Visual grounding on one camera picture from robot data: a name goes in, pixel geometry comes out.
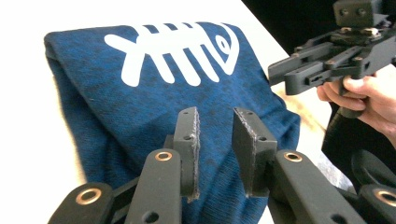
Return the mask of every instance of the folded cloth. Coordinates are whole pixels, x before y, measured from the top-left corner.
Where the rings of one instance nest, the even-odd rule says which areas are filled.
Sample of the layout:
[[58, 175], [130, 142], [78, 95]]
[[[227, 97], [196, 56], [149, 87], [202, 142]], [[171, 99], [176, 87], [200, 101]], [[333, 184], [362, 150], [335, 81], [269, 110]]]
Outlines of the folded cloth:
[[257, 223], [265, 198], [246, 198], [231, 147], [233, 108], [254, 111], [281, 149], [295, 149], [300, 117], [271, 92], [243, 32], [196, 22], [95, 27], [45, 36], [64, 117], [89, 182], [138, 177], [173, 134], [179, 111], [200, 116], [200, 198], [183, 223]]

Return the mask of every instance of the navy blue fabric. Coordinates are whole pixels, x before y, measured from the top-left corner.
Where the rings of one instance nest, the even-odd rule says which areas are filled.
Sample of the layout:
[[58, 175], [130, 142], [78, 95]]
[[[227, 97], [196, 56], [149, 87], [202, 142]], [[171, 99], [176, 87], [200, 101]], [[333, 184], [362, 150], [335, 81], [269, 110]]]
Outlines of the navy blue fabric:
[[[168, 27], [167, 33], [173, 41], [162, 39], [164, 27]], [[177, 39], [179, 27], [186, 31], [198, 30], [197, 39], [182, 39], [185, 38], [182, 33]], [[158, 48], [154, 51], [163, 45], [175, 47], [176, 51], [160, 53], [174, 81], [164, 80], [156, 59], [158, 54], [145, 49], [142, 34], [153, 37], [151, 42], [146, 39], [148, 43], [157, 40]], [[129, 51], [114, 48], [106, 36], [113, 40], [120, 37], [129, 43]], [[203, 41], [198, 49], [219, 80], [209, 77], [197, 46], [188, 46], [204, 37], [208, 37], [210, 43]], [[233, 71], [227, 72], [221, 67], [211, 45], [223, 61], [237, 52]], [[199, 200], [183, 202], [183, 223], [259, 221], [267, 201], [245, 197], [231, 148], [233, 108], [244, 107], [257, 113], [281, 149], [296, 148], [300, 118], [289, 112], [282, 99], [271, 92], [239, 28], [209, 22], [150, 25], [139, 29], [98, 27], [50, 33], [45, 37], [45, 46], [64, 116], [88, 181], [106, 182], [116, 188], [139, 176], [150, 151], [162, 148], [166, 135], [174, 133], [178, 112], [197, 106], [201, 121], [201, 194]], [[178, 63], [180, 55], [177, 55], [180, 52], [197, 72], [198, 85], [187, 81], [184, 76], [189, 74], [182, 74]], [[143, 61], [137, 60], [139, 55], [144, 55]], [[138, 85], [121, 78], [122, 69], [128, 72], [125, 67], [130, 62], [142, 66]]]

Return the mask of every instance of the blue towel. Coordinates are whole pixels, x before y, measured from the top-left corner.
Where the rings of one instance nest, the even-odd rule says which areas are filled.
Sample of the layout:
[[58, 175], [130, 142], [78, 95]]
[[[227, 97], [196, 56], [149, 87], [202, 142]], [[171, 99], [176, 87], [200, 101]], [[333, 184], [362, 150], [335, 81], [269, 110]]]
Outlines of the blue towel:
[[295, 149], [300, 118], [271, 92], [243, 32], [225, 23], [114, 26], [52, 32], [46, 56], [89, 182], [138, 177], [177, 114], [200, 116], [200, 198], [183, 223], [257, 223], [265, 198], [245, 197], [231, 148], [233, 108], [254, 111], [281, 149]]

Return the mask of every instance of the human hand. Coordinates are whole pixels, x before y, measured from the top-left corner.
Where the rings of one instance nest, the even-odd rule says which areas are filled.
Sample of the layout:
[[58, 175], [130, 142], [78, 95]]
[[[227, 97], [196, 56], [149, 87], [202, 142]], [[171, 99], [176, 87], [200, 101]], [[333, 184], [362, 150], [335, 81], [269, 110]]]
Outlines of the human hand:
[[326, 82], [317, 88], [318, 98], [363, 110], [358, 119], [384, 134], [396, 148], [396, 68], [390, 64], [358, 80], [346, 77], [343, 84], [347, 94], [338, 94], [340, 81]]

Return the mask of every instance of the white fish skeleton graphic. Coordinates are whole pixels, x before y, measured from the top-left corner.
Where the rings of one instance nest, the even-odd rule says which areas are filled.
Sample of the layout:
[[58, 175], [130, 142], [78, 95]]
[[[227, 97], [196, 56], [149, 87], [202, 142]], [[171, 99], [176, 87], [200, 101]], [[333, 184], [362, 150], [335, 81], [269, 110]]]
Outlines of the white fish skeleton graphic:
[[129, 86], [137, 87], [139, 85], [140, 73], [146, 54], [151, 56], [165, 82], [175, 82], [175, 77], [163, 57], [164, 54], [170, 54], [187, 83], [192, 86], [198, 86], [201, 83], [201, 79], [183, 49], [190, 49], [204, 72], [214, 82], [219, 82], [219, 76], [205, 56], [201, 46], [206, 46], [209, 53], [227, 75], [233, 73], [238, 58], [239, 42], [235, 33], [225, 24], [215, 24], [224, 28], [231, 39], [230, 46], [224, 37], [216, 35], [216, 42], [220, 50], [229, 56], [225, 62], [216, 51], [204, 28], [197, 23], [189, 24], [190, 27], [185, 23], [177, 23], [174, 24], [177, 28], [176, 30], [171, 30], [164, 24], [156, 25], [155, 27], [159, 31], [156, 34], [152, 34], [144, 26], [134, 27], [139, 33], [136, 43], [117, 35], [106, 35], [105, 41], [112, 48], [126, 53], [121, 79]]

